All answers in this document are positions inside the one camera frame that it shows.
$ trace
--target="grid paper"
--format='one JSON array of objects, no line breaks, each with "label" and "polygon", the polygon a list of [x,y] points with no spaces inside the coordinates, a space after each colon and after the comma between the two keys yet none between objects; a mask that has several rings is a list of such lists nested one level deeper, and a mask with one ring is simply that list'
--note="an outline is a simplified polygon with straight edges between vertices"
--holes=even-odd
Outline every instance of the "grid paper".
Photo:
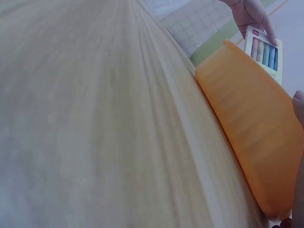
[{"label": "grid paper", "polygon": [[190,57],[231,18],[230,8],[221,1],[192,0],[161,22]]}]

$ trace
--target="green surface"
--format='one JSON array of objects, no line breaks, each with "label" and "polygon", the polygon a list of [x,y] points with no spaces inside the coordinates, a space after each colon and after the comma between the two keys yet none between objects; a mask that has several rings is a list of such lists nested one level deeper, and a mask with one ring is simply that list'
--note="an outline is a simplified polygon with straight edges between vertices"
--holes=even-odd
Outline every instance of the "green surface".
[{"label": "green surface", "polygon": [[[265,7],[270,6],[276,0],[261,0]],[[190,60],[197,66],[217,49],[219,49],[224,39],[231,39],[238,32],[238,27],[234,20],[231,19],[226,25],[219,29],[212,37],[210,37],[202,46],[200,46],[190,57]]]}]

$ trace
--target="blue crayon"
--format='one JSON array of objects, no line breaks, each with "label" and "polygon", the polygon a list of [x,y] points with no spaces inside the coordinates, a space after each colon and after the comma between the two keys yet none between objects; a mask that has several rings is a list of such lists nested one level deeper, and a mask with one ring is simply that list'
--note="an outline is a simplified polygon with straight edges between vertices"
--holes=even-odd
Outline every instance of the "blue crayon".
[{"label": "blue crayon", "polygon": [[257,60],[257,47],[258,47],[258,39],[253,37],[252,48],[251,48],[251,57],[255,61]]},{"label": "blue crayon", "polygon": [[276,55],[275,47],[270,45],[268,67],[270,67],[271,69],[274,69],[275,55]]},{"label": "blue crayon", "polygon": [[263,64],[265,66],[268,66],[268,62],[269,62],[269,48],[270,48],[270,45],[265,43],[264,44],[264,54],[263,54]]},{"label": "blue crayon", "polygon": [[274,64],[274,70],[277,71],[277,48],[275,48],[275,64]]}]

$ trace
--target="orange line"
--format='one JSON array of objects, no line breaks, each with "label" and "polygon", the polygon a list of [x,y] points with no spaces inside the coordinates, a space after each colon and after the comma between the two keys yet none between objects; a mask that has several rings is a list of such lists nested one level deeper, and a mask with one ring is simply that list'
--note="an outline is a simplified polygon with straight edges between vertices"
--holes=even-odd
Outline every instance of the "orange line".
[{"label": "orange line", "polygon": [[[271,16],[271,15],[273,15],[275,12],[277,12],[278,9],[281,8],[282,6],[284,6],[285,3],[287,3],[288,1],[289,1],[289,0],[283,1],[283,2],[282,2],[280,5],[278,5],[272,12],[270,12],[269,16]],[[236,45],[239,45],[240,42],[242,42],[242,41],[243,41],[243,38],[241,38],[241,39],[236,43]]]}]

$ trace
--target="fingernail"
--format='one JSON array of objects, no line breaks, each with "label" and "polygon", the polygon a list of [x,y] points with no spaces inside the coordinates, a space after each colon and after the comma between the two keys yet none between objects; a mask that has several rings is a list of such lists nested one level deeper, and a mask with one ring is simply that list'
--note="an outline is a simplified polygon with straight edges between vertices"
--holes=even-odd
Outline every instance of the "fingernail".
[{"label": "fingernail", "polygon": [[303,100],[304,92],[302,90],[297,90],[296,93],[294,94],[294,97],[298,100]]},{"label": "fingernail", "polygon": [[278,45],[279,45],[279,44],[277,43],[276,38],[274,38],[274,44],[275,44],[276,46],[278,46]]}]

